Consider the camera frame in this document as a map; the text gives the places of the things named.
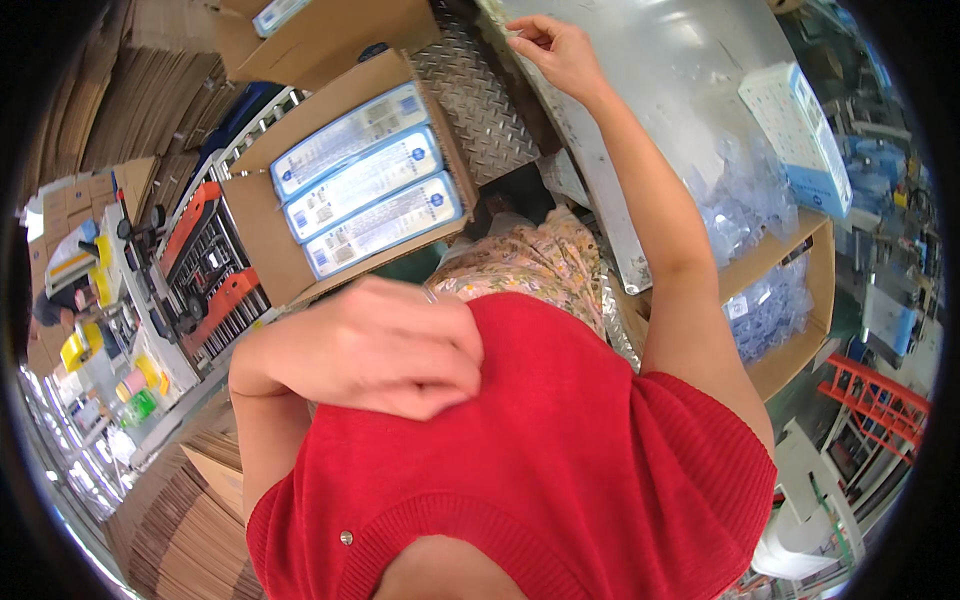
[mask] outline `clear plastic packaging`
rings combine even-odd
[[[796,233],[799,217],[786,175],[766,139],[752,138],[745,159],[737,138],[723,133],[716,153],[724,161],[724,172],[712,190],[696,169],[685,183],[707,227],[717,267],[723,268],[756,246],[767,230],[782,240]]]
[[[752,365],[770,348],[806,331],[813,297],[806,289],[809,256],[771,269],[723,306],[744,365]]]

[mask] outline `red shirt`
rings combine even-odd
[[[369,598],[429,535],[473,544],[531,599],[712,598],[744,573],[776,469],[742,420],[671,375],[634,375],[545,302],[469,307],[477,398],[428,422],[318,407],[247,526],[272,599]]]

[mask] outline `floral skirt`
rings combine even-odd
[[[539,227],[516,225],[444,258],[425,285],[464,301],[498,292],[527,294],[568,312],[606,339],[596,240],[566,206],[551,210]]]

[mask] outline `metal platform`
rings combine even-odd
[[[533,136],[467,28],[445,9],[435,15],[443,39],[410,58],[450,115],[477,185],[540,158]]]

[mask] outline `blurred hand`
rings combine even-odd
[[[589,36],[576,25],[534,14],[506,25],[519,32],[507,43],[540,69],[560,91],[588,105],[609,85],[597,62]]]
[[[480,390],[483,345],[469,308],[453,297],[430,303],[419,287],[373,276],[244,345],[246,353],[259,352],[273,386],[236,390],[246,396],[289,390],[314,402],[428,420]]]

